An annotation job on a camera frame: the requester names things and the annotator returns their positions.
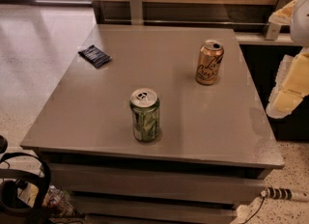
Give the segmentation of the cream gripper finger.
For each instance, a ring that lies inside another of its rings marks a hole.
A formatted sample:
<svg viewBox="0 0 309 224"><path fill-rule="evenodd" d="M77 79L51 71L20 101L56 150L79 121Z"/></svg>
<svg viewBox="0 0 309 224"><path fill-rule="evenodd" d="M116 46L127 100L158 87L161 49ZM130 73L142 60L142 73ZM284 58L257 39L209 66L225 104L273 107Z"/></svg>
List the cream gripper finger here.
<svg viewBox="0 0 309 224"><path fill-rule="evenodd" d="M267 115L283 119L293 113L309 95L309 48L304 47L296 56L285 55L281 61L268 98Z"/></svg>
<svg viewBox="0 0 309 224"><path fill-rule="evenodd" d="M273 12L268 21L278 25L292 25L297 0L293 0L283 8Z"/></svg>

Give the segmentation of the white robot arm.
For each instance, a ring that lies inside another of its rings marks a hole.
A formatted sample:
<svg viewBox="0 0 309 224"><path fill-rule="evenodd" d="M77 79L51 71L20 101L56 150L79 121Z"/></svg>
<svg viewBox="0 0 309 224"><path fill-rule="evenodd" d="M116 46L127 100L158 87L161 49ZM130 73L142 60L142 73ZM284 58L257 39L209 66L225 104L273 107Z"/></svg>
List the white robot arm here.
<svg viewBox="0 0 309 224"><path fill-rule="evenodd" d="M309 0L294 0L268 19L276 25L289 25L291 39L302 46L294 57L281 61L268 98L267 115L283 119L309 95Z"/></svg>

